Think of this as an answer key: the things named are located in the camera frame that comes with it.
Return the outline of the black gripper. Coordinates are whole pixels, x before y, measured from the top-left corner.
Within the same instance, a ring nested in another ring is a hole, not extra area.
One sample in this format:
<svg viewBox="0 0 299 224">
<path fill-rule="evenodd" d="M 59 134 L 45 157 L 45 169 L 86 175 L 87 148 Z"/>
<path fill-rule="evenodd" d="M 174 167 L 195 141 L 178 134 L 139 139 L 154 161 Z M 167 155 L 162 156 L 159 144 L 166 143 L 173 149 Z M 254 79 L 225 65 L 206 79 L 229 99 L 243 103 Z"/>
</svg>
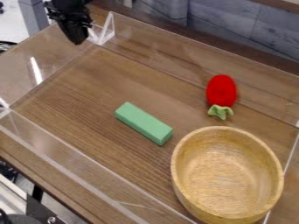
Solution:
<svg viewBox="0 0 299 224">
<path fill-rule="evenodd" d="M 82 44 L 90 36 L 93 19 L 87 4 L 93 0 L 47 0 L 43 6 L 50 19 L 59 21 L 59 26 L 69 40 Z"/>
</svg>

